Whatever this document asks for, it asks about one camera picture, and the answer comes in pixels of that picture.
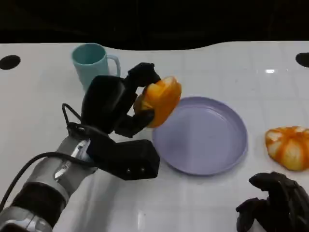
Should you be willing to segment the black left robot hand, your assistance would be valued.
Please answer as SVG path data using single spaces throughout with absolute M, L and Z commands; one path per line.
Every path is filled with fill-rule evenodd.
M 139 87 L 160 81 L 153 63 L 142 62 L 128 71 L 126 78 L 99 75 L 91 82 L 82 103 L 81 123 L 100 131 L 131 138 L 147 127 L 155 117 L 153 109 L 129 116 Z

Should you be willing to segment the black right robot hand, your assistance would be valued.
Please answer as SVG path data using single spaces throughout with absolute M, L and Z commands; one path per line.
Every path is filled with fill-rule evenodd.
M 249 182 L 268 197 L 247 199 L 236 208 L 238 232 L 248 232 L 255 220 L 266 232 L 309 230 L 309 195 L 296 181 L 271 172 L 257 173 Z

